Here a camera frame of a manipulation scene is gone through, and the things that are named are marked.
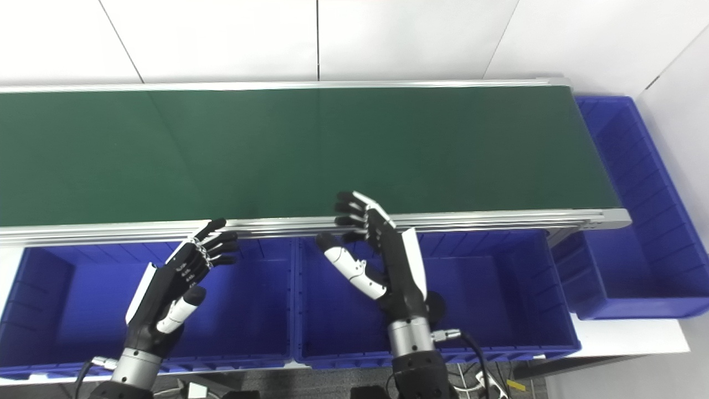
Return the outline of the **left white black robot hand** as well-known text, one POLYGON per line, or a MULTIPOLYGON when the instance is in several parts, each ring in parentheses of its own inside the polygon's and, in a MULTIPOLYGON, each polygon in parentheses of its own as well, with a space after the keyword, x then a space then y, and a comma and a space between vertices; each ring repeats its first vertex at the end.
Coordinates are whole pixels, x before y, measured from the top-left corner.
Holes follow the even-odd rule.
POLYGON ((162 359, 174 349, 184 328, 162 332, 160 321, 167 318, 170 309, 188 293, 200 290, 199 284, 219 265, 233 265, 231 253, 238 249, 237 232, 221 232, 225 219, 211 219, 182 241, 179 247, 156 267, 144 290, 137 290, 137 305, 127 321, 124 346, 131 351, 142 351, 162 359))

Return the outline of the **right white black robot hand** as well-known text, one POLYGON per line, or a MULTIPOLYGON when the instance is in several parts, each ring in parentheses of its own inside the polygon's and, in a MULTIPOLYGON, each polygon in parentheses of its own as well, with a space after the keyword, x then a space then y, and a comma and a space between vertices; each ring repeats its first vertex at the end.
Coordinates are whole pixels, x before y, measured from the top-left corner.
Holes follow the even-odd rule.
POLYGON ((372 198, 357 191, 337 194, 335 225, 349 227, 342 238, 319 233, 316 245, 332 265, 358 290, 376 301, 388 321, 428 318, 428 288, 417 232, 401 231, 372 198), (383 272, 369 270, 346 243, 365 242, 381 256, 383 272))

